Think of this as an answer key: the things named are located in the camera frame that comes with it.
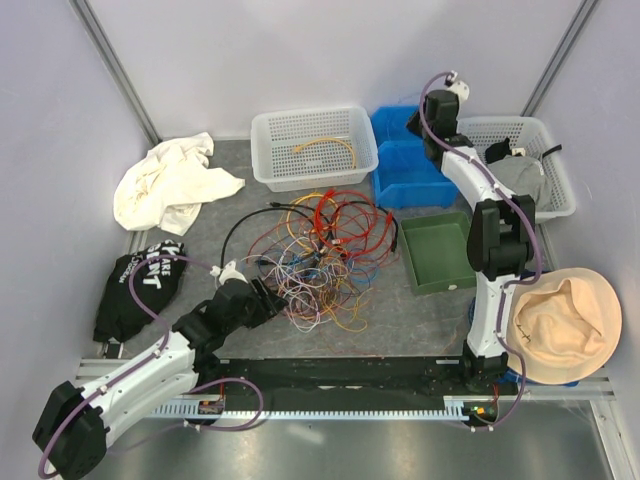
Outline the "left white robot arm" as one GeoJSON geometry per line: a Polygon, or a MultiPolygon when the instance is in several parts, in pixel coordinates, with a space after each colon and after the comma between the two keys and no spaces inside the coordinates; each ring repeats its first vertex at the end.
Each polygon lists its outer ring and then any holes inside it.
{"type": "Polygon", "coordinates": [[[42,452],[41,479],[81,479],[129,428],[182,395],[238,384],[221,372],[215,352],[239,328],[253,329],[287,305],[260,277],[246,278],[235,262],[210,270],[219,285],[210,300],[181,317],[134,359],[82,386],[65,381],[49,395],[32,439],[42,452]]]}

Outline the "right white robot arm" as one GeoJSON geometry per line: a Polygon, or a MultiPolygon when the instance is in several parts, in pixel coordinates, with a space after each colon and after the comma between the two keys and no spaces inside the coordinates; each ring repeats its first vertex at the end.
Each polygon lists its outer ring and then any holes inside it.
{"type": "Polygon", "coordinates": [[[507,188],[458,131],[469,87],[449,70],[423,87],[407,128],[423,140],[426,158],[458,189],[472,209],[467,258],[476,273],[474,316],[463,345],[458,381],[467,392],[483,392],[501,379],[510,356],[506,343],[509,309],[529,261],[542,262],[535,234],[535,202],[507,188]]]}

